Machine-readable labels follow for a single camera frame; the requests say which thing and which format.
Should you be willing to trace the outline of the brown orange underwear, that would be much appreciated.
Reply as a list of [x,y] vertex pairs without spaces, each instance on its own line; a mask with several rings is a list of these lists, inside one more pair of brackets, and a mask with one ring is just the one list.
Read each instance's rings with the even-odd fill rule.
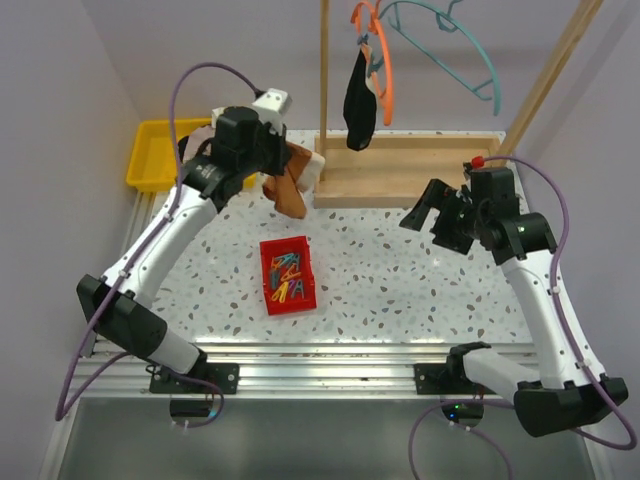
[[274,203],[274,209],[293,219],[304,219],[307,208],[303,193],[320,179],[325,158],[307,148],[288,142],[291,158],[282,175],[268,176],[262,184],[264,196]]

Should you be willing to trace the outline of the black underwear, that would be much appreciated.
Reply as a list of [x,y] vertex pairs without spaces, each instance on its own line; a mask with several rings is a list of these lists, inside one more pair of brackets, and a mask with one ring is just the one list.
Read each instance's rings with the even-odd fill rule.
[[346,145],[353,151],[366,149],[373,138],[377,118],[377,95],[367,76],[367,59],[371,48],[359,46],[343,102],[343,119],[347,127]]

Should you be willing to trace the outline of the yellow clothespin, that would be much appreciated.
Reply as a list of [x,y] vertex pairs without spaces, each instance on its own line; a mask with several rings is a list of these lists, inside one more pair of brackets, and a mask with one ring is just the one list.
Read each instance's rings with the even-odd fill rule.
[[288,294],[288,284],[282,283],[271,295],[271,300],[274,302],[284,303]]

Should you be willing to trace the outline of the orange plastic hanger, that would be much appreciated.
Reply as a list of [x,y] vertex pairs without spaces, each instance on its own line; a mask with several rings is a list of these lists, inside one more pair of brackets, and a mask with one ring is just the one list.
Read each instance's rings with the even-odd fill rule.
[[394,113],[394,77],[391,51],[382,26],[380,1],[359,1],[350,22],[357,32],[357,44],[365,59],[365,83],[376,96],[383,112],[383,125],[390,126]]

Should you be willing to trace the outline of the teal plastic hanger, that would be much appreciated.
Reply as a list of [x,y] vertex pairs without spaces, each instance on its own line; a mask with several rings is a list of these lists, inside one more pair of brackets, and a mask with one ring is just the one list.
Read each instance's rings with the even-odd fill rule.
[[[469,31],[469,29],[453,15],[454,9],[458,4],[461,4],[461,1],[449,1],[446,8],[443,9],[436,7],[430,1],[390,1],[386,6],[378,8],[377,19],[384,20],[393,31],[429,58],[435,65],[446,72],[477,99],[482,102],[490,102],[492,104],[493,115],[497,117],[502,110],[502,87],[498,72],[485,48]],[[463,36],[482,60],[489,77],[480,83],[471,83],[457,70],[441,59],[434,50],[428,49],[415,36],[411,35],[403,27],[402,16],[400,13],[400,7],[403,5],[410,5],[428,11],[433,15],[439,31],[453,35],[460,34]]]

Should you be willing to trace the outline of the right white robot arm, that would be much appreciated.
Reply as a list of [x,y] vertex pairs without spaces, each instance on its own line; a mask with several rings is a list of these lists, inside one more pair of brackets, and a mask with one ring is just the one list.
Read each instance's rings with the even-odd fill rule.
[[523,213],[513,172],[465,166],[455,189],[429,181],[401,227],[418,231],[437,210],[435,245],[466,254],[474,242],[489,251],[514,290],[534,343],[538,367],[526,368],[478,341],[454,346],[435,382],[457,392],[481,385],[515,409],[524,430],[542,437],[595,424],[627,400],[586,339],[558,270],[560,248],[540,213]]

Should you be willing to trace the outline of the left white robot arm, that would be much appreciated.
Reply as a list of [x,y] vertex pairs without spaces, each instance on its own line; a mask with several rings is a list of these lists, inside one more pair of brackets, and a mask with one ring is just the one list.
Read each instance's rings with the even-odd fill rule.
[[125,352],[172,372],[185,392],[212,378],[202,350],[151,310],[162,282],[196,235],[257,172],[283,172],[290,159],[283,113],[274,108],[228,107],[179,177],[162,210],[125,255],[105,273],[77,286],[91,329]]

